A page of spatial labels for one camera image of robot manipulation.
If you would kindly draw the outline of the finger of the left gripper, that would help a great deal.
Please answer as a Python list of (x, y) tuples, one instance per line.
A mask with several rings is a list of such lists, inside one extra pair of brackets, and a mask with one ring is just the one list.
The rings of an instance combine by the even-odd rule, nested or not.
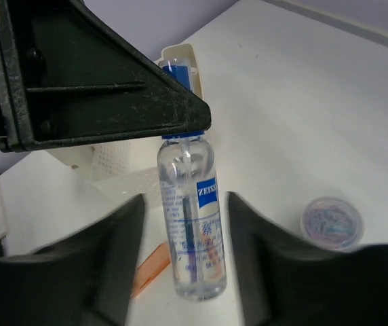
[(81, 1), (0, 0), (0, 150), (207, 130), (206, 102)]

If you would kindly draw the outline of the clear blue spray bottle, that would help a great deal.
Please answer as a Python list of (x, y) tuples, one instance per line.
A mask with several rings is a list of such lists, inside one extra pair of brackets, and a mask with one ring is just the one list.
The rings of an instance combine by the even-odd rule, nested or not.
[(174, 284), (202, 302), (227, 286), (214, 150), (202, 130), (164, 136), (157, 152)]

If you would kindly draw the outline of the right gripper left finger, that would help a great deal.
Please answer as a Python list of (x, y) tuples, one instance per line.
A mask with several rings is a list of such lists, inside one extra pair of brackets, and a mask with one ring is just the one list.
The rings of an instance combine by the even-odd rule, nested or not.
[(138, 194), (68, 238), (0, 257), (0, 325), (124, 325), (145, 215)]

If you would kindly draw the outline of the paperclip jar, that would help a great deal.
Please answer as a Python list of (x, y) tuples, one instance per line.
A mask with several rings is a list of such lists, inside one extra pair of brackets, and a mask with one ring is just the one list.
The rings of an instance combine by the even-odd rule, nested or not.
[(360, 212), (347, 201), (335, 197), (312, 200), (300, 216), (303, 238), (327, 250), (352, 251), (364, 235)]

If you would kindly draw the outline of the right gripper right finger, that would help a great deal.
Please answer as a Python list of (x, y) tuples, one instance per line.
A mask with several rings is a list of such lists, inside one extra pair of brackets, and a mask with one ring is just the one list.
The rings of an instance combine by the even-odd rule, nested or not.
[(388, 244), (316, 247), (227, 194), (247, 325), (388, 325)]

